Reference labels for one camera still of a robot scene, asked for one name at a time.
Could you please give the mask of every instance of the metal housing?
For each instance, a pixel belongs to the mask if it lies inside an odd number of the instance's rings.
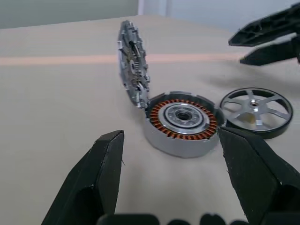
[[[120,76],[131,102],[145,111],[144,133],[149,143],[173,156],[195,158],[218,143],[224,115],[208,99],[173,91],[149,99],[146,51],[138,28],[124,21],[118,38]]]

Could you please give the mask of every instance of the copper winding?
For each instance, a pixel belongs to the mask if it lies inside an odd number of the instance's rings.
[[[158,118],[158,111],[164,105],[169,104],[169,103],[174,103],[174,102],[187,103],[187,104],[196,106],[197,108],[201,109],[203,112],[205,112],[207,114],[207,116],[210,119],[209,127],[206,130],[204,130],[198,134],[194,134],[194,135],[183,135],[183,134],[179,134],[179,133],[173,132],[173,131],[165,128]],[[207,139],[207,138],[210,138],[211,136],[213,136],[215,134],[215,132],[217,131],[217,119],[208,109],[206,109],[205,107],[203,107],[202,105],[200,105],[198,103],[190,102],[188,100],[183,100],[183,99],[170,99],[170,100],[158,103],[151,110],[150,121],[158,130],[165,133],[168,137],[185,139],[185,140]]]

